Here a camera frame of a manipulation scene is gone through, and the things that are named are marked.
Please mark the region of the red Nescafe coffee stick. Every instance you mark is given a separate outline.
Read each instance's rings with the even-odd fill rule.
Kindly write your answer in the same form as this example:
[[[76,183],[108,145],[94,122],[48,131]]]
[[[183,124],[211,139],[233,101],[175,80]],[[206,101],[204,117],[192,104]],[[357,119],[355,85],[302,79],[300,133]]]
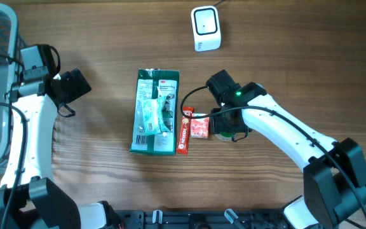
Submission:
[[[183,107],[184,115],[192,116],[193,112],[194,112],[193,107],[189,107],[189,106]],[[187,153],[188,153],[190,126],[191,126],[191,119],[183,116],[182,122],[181,122],[181,127],[180,127],[179,141],[177,143],[177,149],[176,149],[176,152],[178,154],[187,155]]]

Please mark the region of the green lid jar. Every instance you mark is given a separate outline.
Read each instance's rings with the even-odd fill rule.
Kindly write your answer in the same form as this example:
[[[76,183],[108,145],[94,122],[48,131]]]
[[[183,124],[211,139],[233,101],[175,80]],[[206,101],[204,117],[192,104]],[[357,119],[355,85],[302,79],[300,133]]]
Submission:
[[[229,133],[229,132],[220,132],[219,134],[216,134],[215,136],[220,141],[232,142],[233,139],[236,137],[236,134],[235,133]]]

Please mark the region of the green 3M package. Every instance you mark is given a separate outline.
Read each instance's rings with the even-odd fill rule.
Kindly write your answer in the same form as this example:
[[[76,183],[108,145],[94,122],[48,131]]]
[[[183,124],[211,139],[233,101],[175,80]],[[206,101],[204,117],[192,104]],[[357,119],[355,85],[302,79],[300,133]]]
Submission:
[[[178,70],[138,71],[131,153],[175,154],[178,92]]]

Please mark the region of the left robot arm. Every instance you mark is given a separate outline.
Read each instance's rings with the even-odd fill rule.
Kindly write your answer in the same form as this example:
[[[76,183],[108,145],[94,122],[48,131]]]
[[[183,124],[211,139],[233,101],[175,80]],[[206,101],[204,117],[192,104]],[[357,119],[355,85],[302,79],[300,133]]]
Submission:
[[[79,69],[60,73],[50,45],[21,49],[22,72],[11,86],[10,156],[0,187],[0,228],[105,228],[105,205],[78,206],[53,182],[52,135],[60,108],[92,88]]]

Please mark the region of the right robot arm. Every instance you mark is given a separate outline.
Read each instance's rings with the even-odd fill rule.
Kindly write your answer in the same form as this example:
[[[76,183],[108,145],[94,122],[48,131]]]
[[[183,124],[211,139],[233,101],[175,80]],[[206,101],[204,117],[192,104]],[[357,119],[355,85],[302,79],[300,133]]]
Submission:
[[[366,219],[366,161],[360,145],[323,135],[279,106],[254,82],[240,86],[225,70],[206,88],[218,107],[211,114],[212,133],[239,141],[256,131],[281,149],[302,171],[303,194],[283,209],[293,228],[336,228],[356,211]]]

